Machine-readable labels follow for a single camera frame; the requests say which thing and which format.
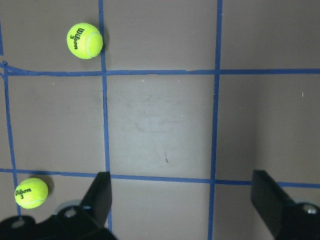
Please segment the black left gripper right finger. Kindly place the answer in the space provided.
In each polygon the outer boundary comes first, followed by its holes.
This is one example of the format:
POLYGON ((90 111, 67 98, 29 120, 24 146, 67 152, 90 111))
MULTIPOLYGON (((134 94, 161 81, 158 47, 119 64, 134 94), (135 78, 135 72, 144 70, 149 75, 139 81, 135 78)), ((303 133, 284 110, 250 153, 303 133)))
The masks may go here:
POLYGON ((284 217, 296 203, 264 170, 252 172, 250 199, 271 235, 279 237, 284 217))

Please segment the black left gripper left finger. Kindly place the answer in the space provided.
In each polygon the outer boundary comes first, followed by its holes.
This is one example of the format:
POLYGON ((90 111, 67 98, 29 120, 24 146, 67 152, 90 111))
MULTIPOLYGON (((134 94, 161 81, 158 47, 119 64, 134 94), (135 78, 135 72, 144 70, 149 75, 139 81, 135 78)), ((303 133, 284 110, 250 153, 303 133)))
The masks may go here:
POLYGON ((112 206, 110 172, 99 172, 80 202, 80 206, 100 226, 104 227, 112 206))

